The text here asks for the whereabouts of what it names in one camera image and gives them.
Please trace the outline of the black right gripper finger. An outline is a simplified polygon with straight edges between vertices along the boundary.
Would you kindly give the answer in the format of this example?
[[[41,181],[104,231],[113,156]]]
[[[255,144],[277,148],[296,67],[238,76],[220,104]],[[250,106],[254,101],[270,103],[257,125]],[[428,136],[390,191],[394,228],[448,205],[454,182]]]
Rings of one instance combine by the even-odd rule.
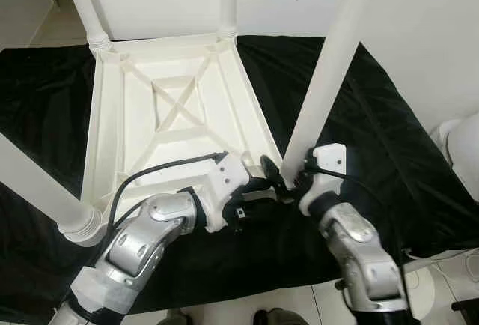
[[[290,194],[287,185],[285,185],[284,178],[281,176],[280,169],[276,163],[267,155],[260,155],[259,158],[261,171],[263,171],[264,179],[268,185],[275,191],[278,198],[287,198]]]

